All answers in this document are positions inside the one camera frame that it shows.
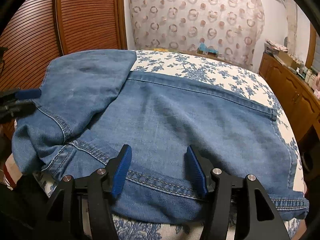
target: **metal screw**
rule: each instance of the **metal screw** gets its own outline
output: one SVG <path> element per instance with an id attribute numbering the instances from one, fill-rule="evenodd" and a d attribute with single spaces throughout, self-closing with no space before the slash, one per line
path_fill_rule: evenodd
<path id="1" fill-rule="evenodd" d="M 256 180 L 256 176 L 254 176 L 252 174 L 249 174 L 248 175 L 248 179 L 251 180 L 251 181 L 255 181 Z"/>
<path id="2" fill-rule="evenodd" d="M 221 171 L 220 169 L 218 169 L 218 168 L 213 169 L 212 172 L 213 172 L 214 174 L 217 174 L 217 175 L 219 175 L 219 174 L 222 173 L 222 171 Z"/>
<path id="3" fill-rule="evenodd" d="M 68 182 L 71 179 L 72 179 L 71 175 L 66 175 L 66 176 L 63 177 L 63 181 L 65 181 L 65 182 Z"/>
<path id="4" fill-rule="evenodd" d="M 100 169 L 97 170 L 97 173 L 98 173 L 99 175 L 105 174 L 105 173 L 106 173 L 106 169 L 100 168 Z"/>

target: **bed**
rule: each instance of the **bed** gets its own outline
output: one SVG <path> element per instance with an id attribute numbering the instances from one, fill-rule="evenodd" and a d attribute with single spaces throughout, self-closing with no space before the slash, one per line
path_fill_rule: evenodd
<path id="1" fill-rule="evenodd" d="M 279 101 L 270 87 L 259 75 L 225 62 L 213 59 L 186 55 L 176 52 L 138 50 L 137 60 L 131 70 L 154 72 L 166 75 L 188 78 L 225 90 L 232 91 L 260 104 L 277 109 L 277 126 L 285 143 L 295 151 L 298 165 L 295 172 L 293 190 L 304 191 L 304 180 L 300 155 L 289 121 L 284 114 Z M 36 173 L 36 179 L 48 196 L 55 189 L 57 182 L 45 173 Z M 87 202 L 83 201 L 83 215 L 88 217 Z M 201 223 L 186 225 L 170 225 L 144 223 L 113 215 L 116 230 L 120 239 L 199 239 L 203 226 Z M 285 222 L 289 236 L 296 232 L 299 220 Z M 230 218 L 227 239 L 233 239 L 236 215 Z M 84 231 L 90 234 L 88 220 L 84 219 Z"/>

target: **dresser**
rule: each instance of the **dresser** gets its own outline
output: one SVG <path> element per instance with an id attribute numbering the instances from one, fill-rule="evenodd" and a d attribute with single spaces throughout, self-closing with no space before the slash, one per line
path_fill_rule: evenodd
<path id="1" fill-rule="evenodd" d="M 259 75 L 278 98 L 297 142 L 312 126 L 320 138 L 320 101 L 308 84 L 266 53 L 261 60 Z"/>

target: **blue floral pattern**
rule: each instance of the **blue floral pattern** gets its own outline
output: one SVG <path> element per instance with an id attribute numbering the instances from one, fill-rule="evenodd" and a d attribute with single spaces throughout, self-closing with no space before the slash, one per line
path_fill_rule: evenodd
<path id="1" fill-rule="evenodd" d="M 193 79 L 232 91 L 260 104 L 277 109 L 278 118 L 276 126 L 279 130 L 279 135 L 289 149 L 295 152 L 298 160 L 293 189 L 304 191 L 301 159 L 289 121 L 278 99 L 262 77 L 244 68 L 204 57 L 149 50 L 138 50 L 136 52 L 137 61 L 131 69 L 133 71 L 155 72 Z M 50 196 L 57 183 L 49 174 L 43 172 L 35 173 L 34 176 L 46 194 Z M 145 223 L 116 215 L 113 215 L 113 220 L 119 239 L 125 240 L 153 240 L 162 238 L 170 240 L 199 239 L 203 228 L 203 224 L 201 223 L 192 225 Z M 297 219 L 285 222 L 290 237 L 296 232 L 299 222 Z M 227 240 L 233 239 L 235 224 L 236 215 L 230 218 Z M 85 232 L 85 234 L 90 235 L 90 230 Z"/>

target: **denim fabric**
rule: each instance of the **denim fabric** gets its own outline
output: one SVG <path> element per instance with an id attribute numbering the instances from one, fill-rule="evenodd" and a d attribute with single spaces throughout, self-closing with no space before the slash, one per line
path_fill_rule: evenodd
<path id="1" fill-rule="evenodd" d="M 215 167 L 255 174 L 284 220 L 305 217 L 308 201 L 292 190 L 297 159 L 275 129 L 276 110 L 198 81 L 130 72 L 135 59 L 132 51 L 93 50 L 53 60 L 38 110 L 18 120 L 12 150 L 20 169 L 87 176 L 129 144 L 132 163 L 113 211 L 179 224 L 208 210 L 185 162 L 195 144 Z"/>

